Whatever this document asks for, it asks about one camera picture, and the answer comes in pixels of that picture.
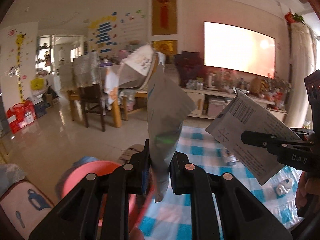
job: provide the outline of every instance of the flat screen tv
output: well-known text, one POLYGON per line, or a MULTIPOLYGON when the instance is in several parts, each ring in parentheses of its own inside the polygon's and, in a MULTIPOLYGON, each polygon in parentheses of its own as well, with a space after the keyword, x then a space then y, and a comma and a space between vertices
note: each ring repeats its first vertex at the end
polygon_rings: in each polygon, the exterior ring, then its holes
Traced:
POLYGON ((204 22, 204 64, 274 77, 275 39, 248 29, 204 22))

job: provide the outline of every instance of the tiled floor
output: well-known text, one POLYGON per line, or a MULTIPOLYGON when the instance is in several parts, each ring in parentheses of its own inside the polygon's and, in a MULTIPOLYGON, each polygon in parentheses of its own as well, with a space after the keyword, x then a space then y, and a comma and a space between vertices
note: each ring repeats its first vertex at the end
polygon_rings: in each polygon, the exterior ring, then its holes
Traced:
MULTIPOLYGON (((116 161, 122 151, 133 144, 144 144, 148 138, 147 112, 129 115, 122 127, 112 127, 110 115, 105 117, 106 131, 101 131, 99 116, 89 114, 89 128, 80 120, 72 121, 68 102, 47 109, 48 113, 14 136, 3 138, 11 163, 18 164, 28 179, 54 203, 54 186, 65 170, 83 156, 116 161)), ((206 128, 211 120, 188 117, 184 125, 206 128)))

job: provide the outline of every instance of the fabric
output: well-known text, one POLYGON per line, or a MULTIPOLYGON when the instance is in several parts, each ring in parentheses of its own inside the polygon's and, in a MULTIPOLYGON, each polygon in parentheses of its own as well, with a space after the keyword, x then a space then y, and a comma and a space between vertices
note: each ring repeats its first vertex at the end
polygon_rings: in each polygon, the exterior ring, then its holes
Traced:
POLYGON ((308 27, 302 23, 292 23, 291 28, 292 90, 285 124, 288 127, 302 127, 309 106, 304 78, 315 71, 315 58, 308 27))
MULTIPOLYGON (((235 166, 226 167, 221 157, 222 148, 223 146, 204 129, 183 127, 177 151, 187 154, 191 163, 208 173, 216 175, 224 172, 232 173, 286 228, 300 221, 294 199, 301 171, 285 166, 266 184, 260 186, 242 163, 237 162, 235 166), (278 196, 275 188, 286 178, 293 179, 293 188, 286 195, 278 196)), ((191 239, 190 195, 173 194, 169 183, 163 201, 151 202, 139 228, 146 240, 191 239)))
POLYGON ((60 84, 62 91, 75 90, 76 79, 73 70, 73 63, 65 63, 59 67, 60 84))
POLYGON ((15 184, 0 201, 6 216, 24 239, 52 210, 51 202, 33 184, 15 184))
POLYGON ((312 51, 313 51, 313 56, 314 56, 314 69, 316 69, 317 65, 317 34, 310 28, 308 27, 311 35, 311 41, 312 41, 312 51))
POLYGON ((106 67, 103 91, 108 94, 108 104, 110 106, 118 98, 119 74, 123 66, 124 64, 106 67))
POLYGON ((96 51, 77 57, 73 61, 77 87, 87 87, 101 83, 99 55, 96 51))
POLYGON ((162 52, 159 52, 157 51, 157 54, 158 54, 158 58, 159 58, 159 63, 162 63, 163 67, 165 68, 165 58, 166 58, 166 55, 162 52))
POLYGON ((26 173, 17 164, 0 165, 0 197, 14 183, 23 180, 26 173))

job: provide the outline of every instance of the blue checkered mat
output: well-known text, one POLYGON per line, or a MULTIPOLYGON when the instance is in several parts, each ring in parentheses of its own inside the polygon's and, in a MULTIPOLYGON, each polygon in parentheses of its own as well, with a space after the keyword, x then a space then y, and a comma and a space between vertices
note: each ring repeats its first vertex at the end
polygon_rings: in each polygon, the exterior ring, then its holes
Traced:
MULTIPOLYGON (((189 161, 200 166, 206 172, 221 175, 230 172, 260 200, 270 212, 286 227, 290 228, 300 221, 294 204, 295 192, 301 171, 285 166, 267 183, 260 186, 249 170, 240 162, 226 167, 221 157, 223 146, 204 129, 183 127, 177 151, 188 155, 189 161), (293 189, 283 196, 275 192, 282 180, 292 178, 293 189)), ((171 184, 164 200, 151 202, 140 229, 147 240, 188 240, 191 239, 190 195, 175 195, 171 184)))

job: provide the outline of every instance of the storage box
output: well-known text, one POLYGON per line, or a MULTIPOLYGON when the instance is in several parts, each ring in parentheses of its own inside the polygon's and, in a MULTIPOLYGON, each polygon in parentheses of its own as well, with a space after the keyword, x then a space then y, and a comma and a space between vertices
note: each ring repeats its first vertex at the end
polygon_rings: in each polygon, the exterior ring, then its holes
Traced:
POLYGON ((208 116, 216 117, 226 106, 223 99, 211 98, 209 99, 208 116))
POLYGON ((27 121, 28 124, 32 123, 35 120, 33 118, 32 112, 26 113, 25 116, 26 116, 25 120, 27 121))
POLYGON ((59 103, 59 98, 52 99, 52 104, 56 105, 59 103))
POLYGON ((44 101, 41 101, 41 102, 35 104, 34 107, 35 107, 37 118, 39 118, 47 113, 47 111, 45 109, 44 101))

